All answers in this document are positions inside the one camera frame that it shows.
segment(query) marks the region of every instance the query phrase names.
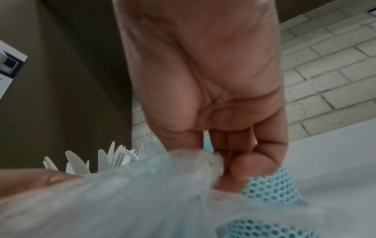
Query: transparent plastic bag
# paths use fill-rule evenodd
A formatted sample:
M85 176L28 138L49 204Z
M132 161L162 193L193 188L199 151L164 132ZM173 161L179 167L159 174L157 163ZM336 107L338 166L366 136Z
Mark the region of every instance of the transparent plastic bag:
M220 156L175 151L0 202L1 238L214 238L229 221L295 226L340 237L348 214L271 205L214 190Z

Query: blue mesh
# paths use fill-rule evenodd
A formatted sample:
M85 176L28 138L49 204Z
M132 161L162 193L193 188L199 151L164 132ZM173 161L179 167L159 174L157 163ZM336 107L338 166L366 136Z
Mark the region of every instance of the blue mesh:
M204 149L213 152L210 138L204 139ZM250 179L243 194L250 199L271 203L291 204L303 200L285 167L273 176ZM230 222L226 234L227 238L320 238L315 232L252 220Z

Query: gray wall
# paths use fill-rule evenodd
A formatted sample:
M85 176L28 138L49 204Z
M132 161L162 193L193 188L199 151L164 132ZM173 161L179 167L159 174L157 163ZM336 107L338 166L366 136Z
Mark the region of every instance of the gray wall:
M63 169L72 150L131 147L131 86L38 0L0 1L0 39L29 58L0 100L0 168Z

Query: palm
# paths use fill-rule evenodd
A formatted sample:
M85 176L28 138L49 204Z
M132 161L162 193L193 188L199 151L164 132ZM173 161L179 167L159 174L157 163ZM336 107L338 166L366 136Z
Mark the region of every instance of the palm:
M228 169L220 188L241 191L249 176L273 173L287 149L274 6L171 1L163 12L123 26L148 124L167 149L202 148L209 130Z

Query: hand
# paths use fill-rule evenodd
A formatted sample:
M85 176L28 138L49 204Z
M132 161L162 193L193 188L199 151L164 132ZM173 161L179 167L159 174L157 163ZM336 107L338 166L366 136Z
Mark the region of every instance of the hand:
M271 0L114 0L129 72L167 150L225 159L219 189L241 192L287 151L278 19Z
M80 179L51 169L1 169L0 199Z

